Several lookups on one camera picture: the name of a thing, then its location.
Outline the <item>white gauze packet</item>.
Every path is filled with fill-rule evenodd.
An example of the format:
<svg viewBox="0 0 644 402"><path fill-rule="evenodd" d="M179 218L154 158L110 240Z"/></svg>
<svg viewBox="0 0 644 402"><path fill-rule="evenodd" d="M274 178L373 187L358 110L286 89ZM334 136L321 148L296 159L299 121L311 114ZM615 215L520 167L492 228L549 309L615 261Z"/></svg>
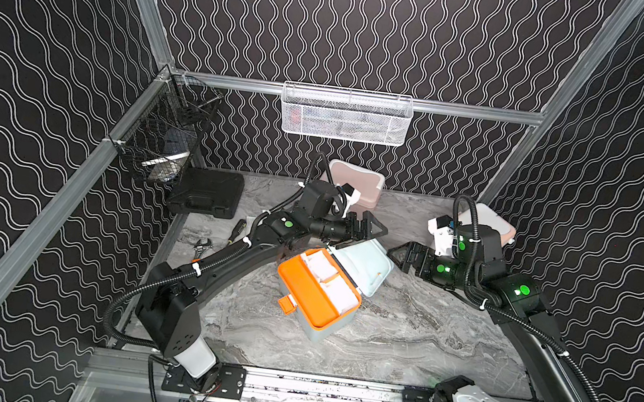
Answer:
<svg viewBox="0 0 644 402"><path fill-rule="evenodd" d="M359 306L358 296L342 277L337 276L321 283L321 288L339 315L344 315Z"/></svg>
<svg viewBox="0 0 644 402"><path fill-rule="evenodd" d="M312 253L304 252L300 256L309 273L318 282L326 283L339 275L339 269L331 263L324 250L316 250Z"/></svg>

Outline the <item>blue orange first aid box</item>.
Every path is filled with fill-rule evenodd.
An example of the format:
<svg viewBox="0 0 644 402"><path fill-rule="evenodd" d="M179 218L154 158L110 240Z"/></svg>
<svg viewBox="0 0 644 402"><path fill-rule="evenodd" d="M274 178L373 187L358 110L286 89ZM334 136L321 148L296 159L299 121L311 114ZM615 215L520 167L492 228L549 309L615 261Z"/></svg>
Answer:
<svg viewBox="0 0 644 402"><path fill-rule="evenodd" d="M311 342L322 341L353 321L363 300L374 296L394 266L376 240L341 250L306 250L277 268L287 290L280 308L297 316Z"/></svg>

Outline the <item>white pink first aid box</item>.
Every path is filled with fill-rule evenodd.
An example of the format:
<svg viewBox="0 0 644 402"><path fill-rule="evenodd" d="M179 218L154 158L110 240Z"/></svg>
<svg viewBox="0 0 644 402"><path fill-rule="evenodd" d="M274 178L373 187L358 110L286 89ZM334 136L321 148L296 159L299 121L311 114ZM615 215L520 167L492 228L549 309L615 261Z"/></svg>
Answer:
<svg viewBox="0 0 644 402"><path fill-rule="evenodd" d="M508 244L513 244L517 230L512 226L512 224L508 223L508 221L499 216L495 210L491 209L486 204L476 203L476 210L478 223L480 225L487 225L487 227L496 230L500 234L502 247L505 247Z"/></svg>

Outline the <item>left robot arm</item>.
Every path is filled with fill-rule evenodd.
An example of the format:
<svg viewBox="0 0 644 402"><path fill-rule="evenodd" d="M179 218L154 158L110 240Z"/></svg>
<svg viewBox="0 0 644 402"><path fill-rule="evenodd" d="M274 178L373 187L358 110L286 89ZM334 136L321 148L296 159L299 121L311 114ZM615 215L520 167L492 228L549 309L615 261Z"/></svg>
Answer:
<svg viewBox="0 0 644 402"><path fill-rule="evenodd" d="M218 360L202 337L200 309L249 272L303 252L310 240L342 246L378 239L388 228L374 213L345 209L346 194L331 178L305 176L296 192L258 215L245 237L210 256L152 268L145 284L105 310L103 329L116 341L154 348L188 376L207 384Z"/></svg>

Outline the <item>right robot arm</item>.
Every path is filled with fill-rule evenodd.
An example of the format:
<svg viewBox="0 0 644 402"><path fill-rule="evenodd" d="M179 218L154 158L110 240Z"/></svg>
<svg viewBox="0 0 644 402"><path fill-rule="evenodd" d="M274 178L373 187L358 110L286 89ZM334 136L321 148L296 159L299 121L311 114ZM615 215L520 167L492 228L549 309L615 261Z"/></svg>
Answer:
<svg viewBox="0 0 644 402"><path fill-rule="evenodd" d="M440 254L419 242L387 252L404 273L446 290L469 307L487 313L518 352L544 402L602 402L596 387L573 360L543 299L539 284L512 273L504 260L502 236L480 221L468 196L454 199L451 215L439 217L450 253ZM501 402L466 376L438 383L430 402Z"/></svg>

